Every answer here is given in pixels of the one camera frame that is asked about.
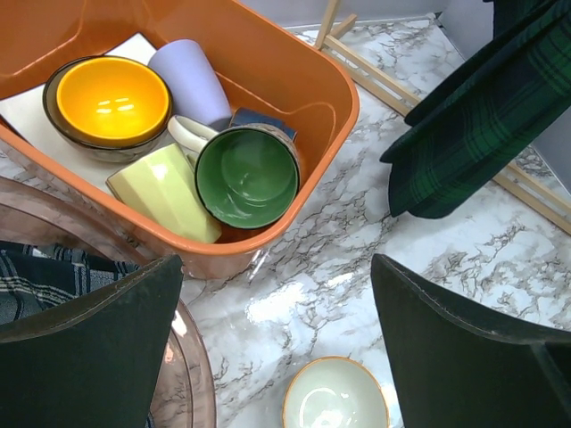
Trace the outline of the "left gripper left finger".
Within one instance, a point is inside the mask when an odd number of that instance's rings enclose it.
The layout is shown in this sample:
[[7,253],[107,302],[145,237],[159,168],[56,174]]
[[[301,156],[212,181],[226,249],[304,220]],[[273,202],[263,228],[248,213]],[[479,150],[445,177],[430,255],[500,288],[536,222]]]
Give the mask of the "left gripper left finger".
[[143,427],[182,285],[178,256],[1,326],[3,427]]

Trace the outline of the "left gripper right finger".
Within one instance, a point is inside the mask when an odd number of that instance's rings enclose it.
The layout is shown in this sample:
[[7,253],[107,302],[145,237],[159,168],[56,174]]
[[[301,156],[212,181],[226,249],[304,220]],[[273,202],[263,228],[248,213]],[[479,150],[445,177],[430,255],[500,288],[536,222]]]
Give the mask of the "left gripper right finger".
[[568,427],[570,333],[505,315],[376,254],[371,283],[407,427]]

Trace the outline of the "navy plaid skirt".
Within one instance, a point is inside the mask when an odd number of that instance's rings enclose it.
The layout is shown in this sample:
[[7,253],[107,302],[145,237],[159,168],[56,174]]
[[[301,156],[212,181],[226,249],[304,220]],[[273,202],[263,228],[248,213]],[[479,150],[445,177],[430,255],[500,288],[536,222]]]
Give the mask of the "navy plaid skirt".
[[60,244],[1,242],[1,323],[33,316],[130,275],[137,264]]

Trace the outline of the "dark green plaid skirt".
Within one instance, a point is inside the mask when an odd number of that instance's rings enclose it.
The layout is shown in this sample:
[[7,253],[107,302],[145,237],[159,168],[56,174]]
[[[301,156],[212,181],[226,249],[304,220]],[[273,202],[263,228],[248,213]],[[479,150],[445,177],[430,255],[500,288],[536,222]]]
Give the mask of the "dark green plaid skirt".
[[381,156],[392,217],[451,214],[570,105],[570,3],[496,1],[493,37],[408,113]]

